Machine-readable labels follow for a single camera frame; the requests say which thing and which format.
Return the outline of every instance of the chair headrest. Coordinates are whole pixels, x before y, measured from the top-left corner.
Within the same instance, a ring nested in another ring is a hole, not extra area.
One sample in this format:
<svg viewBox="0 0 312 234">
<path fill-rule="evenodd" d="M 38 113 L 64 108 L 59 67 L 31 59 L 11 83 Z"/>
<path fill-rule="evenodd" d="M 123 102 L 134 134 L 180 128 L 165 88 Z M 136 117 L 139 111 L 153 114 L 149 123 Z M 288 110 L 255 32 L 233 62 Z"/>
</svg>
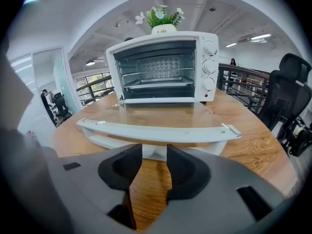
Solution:
<svg viewBox="0 0 312 234">
<path fill-rule="evenodd" d="M 308 64 L 307 61 L 290 53 L 286 54 L 279 64 L 280 71 L 287 74 L 289 78 L 293 78 L 302 83 L 307 82 L 308 74 L 311 69 L 311 65 Z"/>
</svg>

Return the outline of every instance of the round wooden table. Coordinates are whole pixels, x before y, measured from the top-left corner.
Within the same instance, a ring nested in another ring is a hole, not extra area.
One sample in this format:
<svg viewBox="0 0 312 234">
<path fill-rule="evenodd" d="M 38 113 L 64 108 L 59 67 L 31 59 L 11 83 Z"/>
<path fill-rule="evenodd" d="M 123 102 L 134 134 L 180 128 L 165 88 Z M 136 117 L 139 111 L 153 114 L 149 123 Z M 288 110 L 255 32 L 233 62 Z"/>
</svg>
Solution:
<svg viewBox="0 0 312 234">
<path fill-rule="evenodd" d="M 115 93 L 109 94 L 60 125 L 53 135 L 52 146 L 59 157 L 105 151 L 87 140 L 76 122 L 118 104 Z M 270 130 L 246 107 L 217 90 L 213 102 L 207 102 L 228 124 L 242 133 L 242 138 L 227 142 L 221 156 L 236 160 L 262 176 L 285 196 L 297 182 L 297 175 L 285 151 Z M 131 187 L 130 196 L 138 231 L 146 230 L 166 208 L 166 194 L 171 176 L 166 162 L 143 159 Z"/>
</svg>

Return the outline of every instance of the person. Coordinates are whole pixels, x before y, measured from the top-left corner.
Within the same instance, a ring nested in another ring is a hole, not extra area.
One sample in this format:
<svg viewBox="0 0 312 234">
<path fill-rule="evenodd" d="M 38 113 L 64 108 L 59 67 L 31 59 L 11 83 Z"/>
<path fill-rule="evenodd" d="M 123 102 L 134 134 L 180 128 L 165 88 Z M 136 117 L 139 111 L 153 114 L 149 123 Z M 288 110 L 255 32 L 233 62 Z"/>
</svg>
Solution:
<svg viewBox="0 0 312 234">
<path fill-rule="evenodd" d="M 56 126 L 57 123 L 54 120 L 53 113 L 52 113 L 52 111 L 50 109 L 50 107 L 52 107 L 52 105 L 48 104 L 48 101 L 47 101 L 47 98 L 46 98 L 46 96 L 49 95 L 50 93 L 51 93 L 51 91 L 48 93 L 48 91 L 46 89 L 43 89 L 43 91 L 41 93 L 41 99 L 42 99 L 43 105 L 45 107 L 45 110 L 47 111 L 47 113 L 48 113 L 50 119 L 52 120 L 53 124 Z"/>
<path fill-rule="evenodd" d="M 230 65 L 233 65 L 233 66 L 236 66 L 236 62 L 235 62 L 235 59 L 234 58 L 232 58 L 231 59 L 231 63 L 230 63 Z M 231 76 L 237 76 L 237 73 L 236 72 L 228 72 L 228 75 L 230 75 L 231 74 Z M 233 83 L 229 83 L 229 89 L 230 90 L 232 90 L 232 87 L 233 87 Z"/>
</svg>

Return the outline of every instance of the oven knob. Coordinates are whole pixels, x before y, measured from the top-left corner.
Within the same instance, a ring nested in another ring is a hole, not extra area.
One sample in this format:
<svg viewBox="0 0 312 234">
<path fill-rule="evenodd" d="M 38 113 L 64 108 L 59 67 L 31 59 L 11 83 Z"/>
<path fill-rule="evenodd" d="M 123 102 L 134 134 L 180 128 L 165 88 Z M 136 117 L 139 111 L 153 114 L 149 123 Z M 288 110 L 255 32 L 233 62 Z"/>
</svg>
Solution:
<svg viewBox="0 0 312 234">
<path fill-rule="evenodd" d="M 215 81 L 211 77 L 208 77 L 203 80 L 202 85 L 204 86 L 205 89 L 210 91 L 215 88 Z"/>
<path fill-rule="evenodd" d="M 215 43 L 213 41 L 206 41 L 203 44 L 203 49 L 208 55 L 213 55 L 216 52 Z"/>
<path fill-rule="evenodd" d="M 215 68 L 216 68 L 215 61 L 213 61 L 213 60 L 205 60 L 203 62 L 203 71 L 206 74 L 210 75 L 211 73 L 213 73 L 215 71 Z"/>
</svg>

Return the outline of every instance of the flower pot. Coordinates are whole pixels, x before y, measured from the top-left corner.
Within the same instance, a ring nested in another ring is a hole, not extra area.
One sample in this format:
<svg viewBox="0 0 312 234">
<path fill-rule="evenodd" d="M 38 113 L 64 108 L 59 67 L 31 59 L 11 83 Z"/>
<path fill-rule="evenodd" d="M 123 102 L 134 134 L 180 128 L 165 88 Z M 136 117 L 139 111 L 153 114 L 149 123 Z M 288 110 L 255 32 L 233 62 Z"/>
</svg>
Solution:
<svg viewBox="0 0 312 234">
<path fill-rule="evenodd" d="M 159 33 L 167 33 L 167 32 L 176 32 L 176 27 L 172 24 L 163 24 L 163 25 L 155 26 L 152 29 L 152 35 L 159 34 Z"/>
</svg>

